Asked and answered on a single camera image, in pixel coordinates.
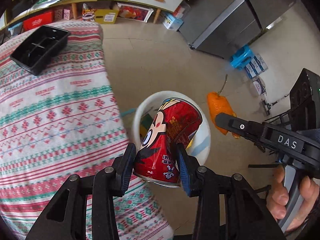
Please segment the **person's right hand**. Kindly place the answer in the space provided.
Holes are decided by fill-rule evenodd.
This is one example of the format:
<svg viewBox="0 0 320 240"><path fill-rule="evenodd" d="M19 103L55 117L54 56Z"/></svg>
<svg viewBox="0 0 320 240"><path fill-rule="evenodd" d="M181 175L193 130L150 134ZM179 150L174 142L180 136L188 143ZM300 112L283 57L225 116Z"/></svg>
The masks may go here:
<svg viewBox="0 0 320 240"><path fill-rule="evenodd" d="M285 177L284 168L279 165L274 169L273 183L271 191L267 197L267 208L275 220L283 219L286 215L286 205L289 201L287 189L283 186L282 181ZM304 201L297 212L295 218L288 226L287 231L296 230L301 226L319 197L319 186L308 176L304 177L300 183L300 194Z"/></svg>

